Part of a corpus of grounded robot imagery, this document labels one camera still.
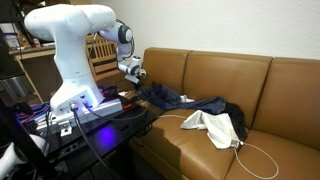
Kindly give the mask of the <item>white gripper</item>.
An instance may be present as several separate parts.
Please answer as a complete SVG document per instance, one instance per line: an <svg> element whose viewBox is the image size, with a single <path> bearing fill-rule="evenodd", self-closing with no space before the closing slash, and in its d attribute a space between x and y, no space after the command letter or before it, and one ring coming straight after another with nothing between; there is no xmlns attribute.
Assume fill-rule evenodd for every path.
<svg viewBox="0 0 320 180"><path fill-rule="evenodd" d="M130 81L136 88L142 85L142 79L147 76L144 69L141 69L137 75L126 75L125 79Z"/></svg>

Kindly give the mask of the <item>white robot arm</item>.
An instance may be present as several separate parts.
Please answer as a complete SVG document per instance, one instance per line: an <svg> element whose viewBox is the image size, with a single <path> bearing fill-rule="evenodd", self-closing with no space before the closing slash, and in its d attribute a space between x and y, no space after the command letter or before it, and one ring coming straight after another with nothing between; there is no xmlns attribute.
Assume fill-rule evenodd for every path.
<svg viewBox="0 0 320 180"><path fill-rule="evenodd" d="M27 30L35 37L55 43L54 62L63 83L50 100L57 116L70 112L70 104L80 109L85 103L97 107L103 101L86 56L86 37L97 33L117 44L117 68L136 83L142 59L133 54L133 32L116 19L105 5L58 4L31 11L24 18Z"/></svg>

